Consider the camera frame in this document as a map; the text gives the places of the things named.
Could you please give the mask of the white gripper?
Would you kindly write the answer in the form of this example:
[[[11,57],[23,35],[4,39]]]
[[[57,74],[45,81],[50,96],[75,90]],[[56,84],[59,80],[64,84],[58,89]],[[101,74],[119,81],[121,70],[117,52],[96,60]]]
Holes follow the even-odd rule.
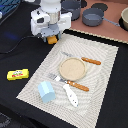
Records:
[[[31,32],[41,37],[43,42],[48,42],[47,38],[53,35],[60,40],[62,32],[71,27],[71,17],[71,12],[46,13],[38,8],[31,12]]]

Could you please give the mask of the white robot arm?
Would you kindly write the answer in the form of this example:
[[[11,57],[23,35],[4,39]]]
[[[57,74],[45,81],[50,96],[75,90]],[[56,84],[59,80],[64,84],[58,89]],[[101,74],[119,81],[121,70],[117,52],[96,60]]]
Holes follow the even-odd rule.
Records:
[[[71,27],[72,13],[61,13],[61,0],[32,0],[40,7],[31,12],[31,32],[48,44],[61,38],[65,29]]]

